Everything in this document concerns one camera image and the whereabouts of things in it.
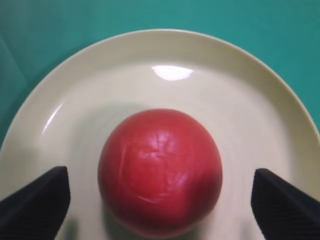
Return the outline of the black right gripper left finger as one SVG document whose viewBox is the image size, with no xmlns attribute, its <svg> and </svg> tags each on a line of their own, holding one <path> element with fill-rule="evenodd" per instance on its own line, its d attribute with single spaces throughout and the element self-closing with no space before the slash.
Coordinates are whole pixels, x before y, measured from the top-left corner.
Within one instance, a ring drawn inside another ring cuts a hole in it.
<svg viewBox="0 0 320 240">
<path fill-rule="evenodd" d="M 71 202 L 68 169 L 56 166 L 0 201 L 2 240 L 53 240 Z"/>
</svg>

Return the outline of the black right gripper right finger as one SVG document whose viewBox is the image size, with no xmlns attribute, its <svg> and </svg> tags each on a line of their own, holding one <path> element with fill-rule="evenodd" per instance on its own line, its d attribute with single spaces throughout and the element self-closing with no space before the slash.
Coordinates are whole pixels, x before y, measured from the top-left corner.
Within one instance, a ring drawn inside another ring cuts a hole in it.
<svg viewBox="0 0 320 240">
<path fill-rule="evenodd" d="M 250 204 L 266 240 L 320 238 L 320 202 L 266 168 L 255 170 Z"/>
</svg>

